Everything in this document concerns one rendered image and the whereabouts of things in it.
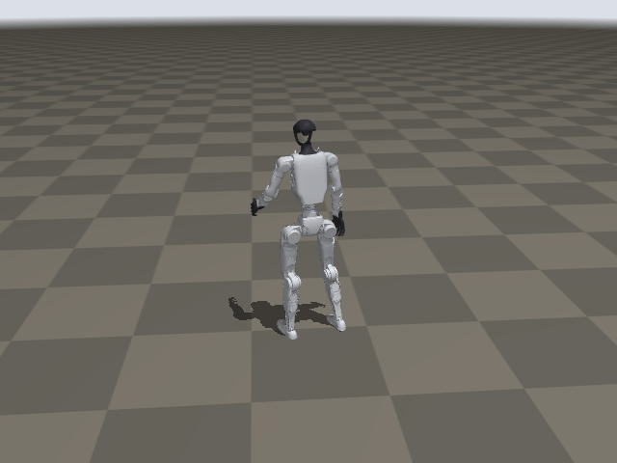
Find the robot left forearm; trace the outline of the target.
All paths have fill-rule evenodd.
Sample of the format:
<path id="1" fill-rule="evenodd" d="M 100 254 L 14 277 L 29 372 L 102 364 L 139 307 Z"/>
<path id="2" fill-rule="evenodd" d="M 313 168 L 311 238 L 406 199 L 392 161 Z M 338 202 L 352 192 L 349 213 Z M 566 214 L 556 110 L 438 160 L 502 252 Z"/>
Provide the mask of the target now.
<path id="1" fill-rule="evenodd" d="M 270 198 L 270 197 L 265 195 L 267 193 L 268 187 L 269 187 L 269 184 L 264 189 L 264 191 L 261 194 L 261 197 L 259 198 L 259 200 L 256 201 L 256 207 L 267 206 L 269 204 L 269 202 L 272 201 L 273 198 Z"/>

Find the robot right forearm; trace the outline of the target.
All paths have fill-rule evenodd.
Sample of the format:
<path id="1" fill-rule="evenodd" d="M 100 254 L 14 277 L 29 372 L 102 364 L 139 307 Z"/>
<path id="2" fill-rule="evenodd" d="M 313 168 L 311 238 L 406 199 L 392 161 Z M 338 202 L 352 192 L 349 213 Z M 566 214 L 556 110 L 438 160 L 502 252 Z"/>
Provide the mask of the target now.
<path id="1" fill-rule="evenodd" d="M 343 195 L 342 188 L 339 192 L 332 194 L 332 204 L 331 204 L 331 207 L 333 210 L 332 214 L 336 217 L 338 217 L 339 211 L 340 210 L 342 211 L 341 209 L 342 208 L 342 204 L 341 204 L 342 195 Z"/>

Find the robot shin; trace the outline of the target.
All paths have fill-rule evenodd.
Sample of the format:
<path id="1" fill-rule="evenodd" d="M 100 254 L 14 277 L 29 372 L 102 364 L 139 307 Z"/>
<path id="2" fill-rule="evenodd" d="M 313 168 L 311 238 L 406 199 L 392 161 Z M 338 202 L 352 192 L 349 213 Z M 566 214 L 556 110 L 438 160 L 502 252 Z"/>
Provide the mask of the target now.
<path id="1" fill-rule="evenodd" d="M 294 330 L 295 313 L 298 308 L 297 305 L 299 302 L 299 292 L 297 290 L 292 291 L 292 282 L 289 278 L 285 278 L 283 280 L 282 301 L 283 307 L 285 309 L 285 329 L 287 331 L 290 331 L 290 328 L 292 327 L 292 330 Z"/>
<path id="2" fill-rule="evenodd" d="M 335 266 L 333 266 L 335 273 L 336 273 L 336 279 L 333 282 L 325 282 L 325 287 L 326 287 L 326 291 L 327 291 L 327 295 L 329 300 L 331 301 L 332 304 L 332 308 L 333 308 L 333 312 L 334 312 L 334 316 L 335 316 L 335 320 L 338 321 L 338 317 L 340 317 L 340 320 L 342 319 L 341 316 L 341 308 L 340 308 L 340 298 L 341 298 L 341 290 L 340 290 L 340 283 L 338 280 L 338 272 Z"/>

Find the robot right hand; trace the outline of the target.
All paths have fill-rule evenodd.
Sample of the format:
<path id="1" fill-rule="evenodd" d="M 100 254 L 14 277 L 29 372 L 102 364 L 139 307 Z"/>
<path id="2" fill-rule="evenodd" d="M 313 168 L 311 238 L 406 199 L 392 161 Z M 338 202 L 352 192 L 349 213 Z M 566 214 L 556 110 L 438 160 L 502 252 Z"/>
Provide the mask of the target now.
<path id="1" fill-rule="evenodd" d="M 332 220 L 332 222 L 335 224 L 335 227 L 337 226 L 337 231 L 336 231 L 336 235 L 335 236 L 343 236 L 345 233 L 345 228 L 344 228 L 344 222 L 342 220 L 342 211 L 340 210 L 338 213 L 338 217 L 334 216 L 334 219 Z M 339 235 L 337 235 L 339 232 Z M 341 234 L 342 233 L 342 234 Z"/>

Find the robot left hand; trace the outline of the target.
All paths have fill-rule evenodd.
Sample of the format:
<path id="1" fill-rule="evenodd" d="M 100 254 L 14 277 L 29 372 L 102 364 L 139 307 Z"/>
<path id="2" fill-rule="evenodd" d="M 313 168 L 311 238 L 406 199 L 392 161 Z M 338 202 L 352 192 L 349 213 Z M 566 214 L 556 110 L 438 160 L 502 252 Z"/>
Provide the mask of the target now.
<path id="1" fill-rule="evenodd" d="M 251 203 L 251 212 L 253 216 L 257 216 L 255 213 L 257 213 L 259 209 L 262 209 L 265 207 L 265 206 L 256 207 L 256 201 L 257 200 L 253 198 L 253 202 Z"/>

